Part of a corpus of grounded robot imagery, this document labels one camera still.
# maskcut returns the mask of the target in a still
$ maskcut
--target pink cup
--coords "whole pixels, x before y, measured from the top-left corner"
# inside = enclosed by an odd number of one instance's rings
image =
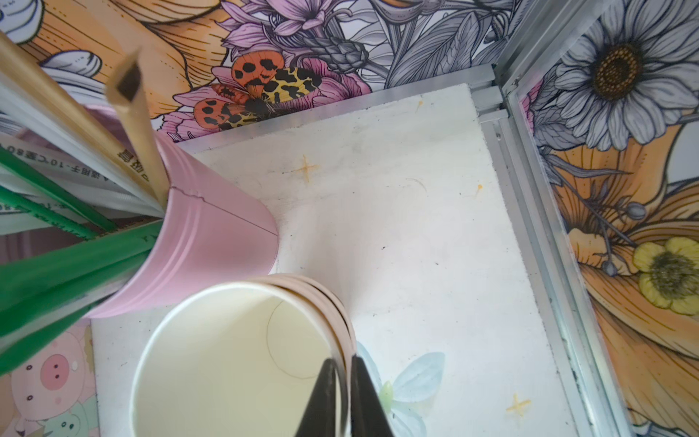
[[[162,230],[146,262],[86,317],[110,317],[179,303],[223,282],[266,275],[279,234],[265,206],[156,132],[170,176]]]

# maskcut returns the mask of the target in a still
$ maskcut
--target gold straw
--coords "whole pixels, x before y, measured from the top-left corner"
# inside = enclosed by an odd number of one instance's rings
[[[105,95],[117,111],[131,145],[148,174],[156,199],[165,208],[170,182],[153,137],[137,59],[138,52],[135,52],[119,64],[107,80]]]

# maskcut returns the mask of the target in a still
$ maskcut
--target cartoon pig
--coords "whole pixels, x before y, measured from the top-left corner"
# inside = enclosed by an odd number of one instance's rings
[[[85,371],[80,341],[69,332],[13,371],[12,395],[20,412],[16,432],[23,436],[27,421],[46,420],[73,407],[82,393]]]

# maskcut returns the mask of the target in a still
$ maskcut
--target white countertop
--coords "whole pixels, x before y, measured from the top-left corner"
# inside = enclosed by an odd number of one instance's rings
[[[467,85],[195,156],[270,209],[273,272],[333,290],[383,381],[445,354],[427,436],[576,435]],[[130,436],[132,378],[167,311],[93,320],[103,437]]]

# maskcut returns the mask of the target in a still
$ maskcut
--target green straw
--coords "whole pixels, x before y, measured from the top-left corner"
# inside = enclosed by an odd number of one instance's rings
[[[0,166],[5,167],[51,199],[64,204],[67,208],[85,218],[88,222],[101,227],[105,231],[112,232],[117,230],[117,225],[107,217],[98,213],[90,205],[81,201],[51,179],[39,173],[34,167],[17,158],[12,152],[3,149],[1,145]]]
[[[151,250],[162,220],[0,266],[0,311]]]
[[[10,346],[5,352],[0,354],[0,376],[15,370],[17,367],[27,362],[27,360],[46,347],[46,345],[51,343],[56,337],[72,327],[83,315],[86,315],[88,311],[102,303],[102,301],[81,308],[73,314],[60,319],[58,322],[54,322],[46,328],[29,334]]]
[[[90,292],[108,283],[127,271],[136,272],[148,258],[150,251],[100,268],[72,281],[65,282],[46,290],[38,296],[25,299],[21,303],[0,312],[0,337],[7,336],[24,325],[60,309],[78,299],[85,298]]]
[[[85,240],[91,240],[98,236],[95,231],[91,231],[90,229],[82,226],[81,224],[75,223],[73,220],[62,216],[59,213],[54,213],[45,206],[34,203],[20,196],[19,194],[13,193],[5,187],[0,187],[0,203],[5,203],[26,213],[32,214],[39,220],[50,223],[53,226],[56,226],[58,229],[70,232],[71,234],[79,236]]]

